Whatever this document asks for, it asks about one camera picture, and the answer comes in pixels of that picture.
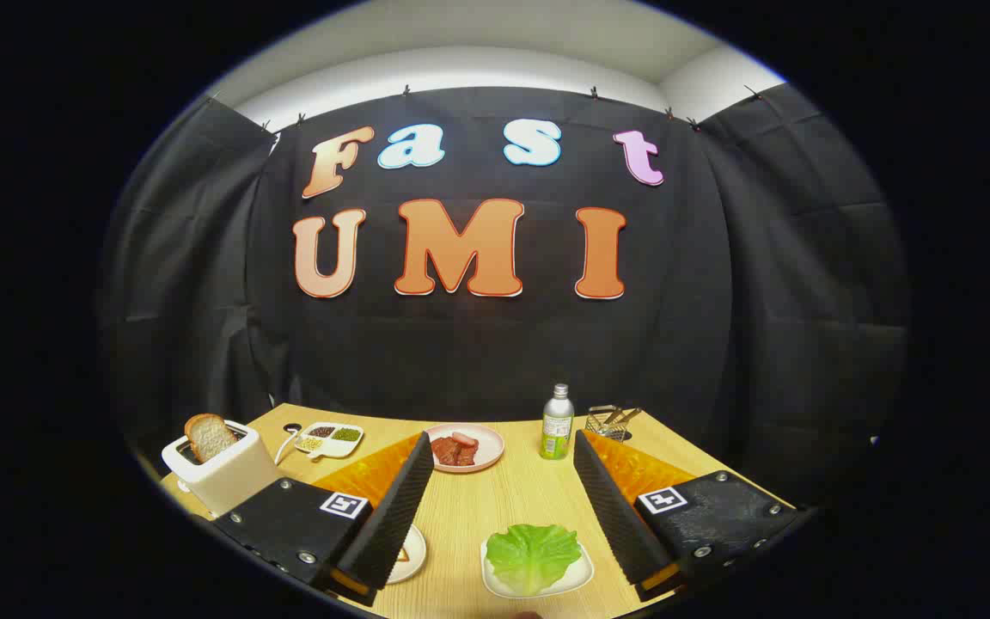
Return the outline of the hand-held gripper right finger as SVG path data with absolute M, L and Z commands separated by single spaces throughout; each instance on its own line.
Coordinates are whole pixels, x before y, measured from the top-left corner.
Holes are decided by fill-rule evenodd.
M 640 602 L 714 585 L 805 525 L 741 475 L 693 475 L 597 432 L 575 434 L 574 467 Z

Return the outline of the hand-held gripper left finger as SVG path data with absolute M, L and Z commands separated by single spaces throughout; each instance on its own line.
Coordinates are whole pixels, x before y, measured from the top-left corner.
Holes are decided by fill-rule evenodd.
M 313 483 L 282 477 L 211 521 L 303 589 L 370 606 L 388 583 L 435 457 L 416 432 Z

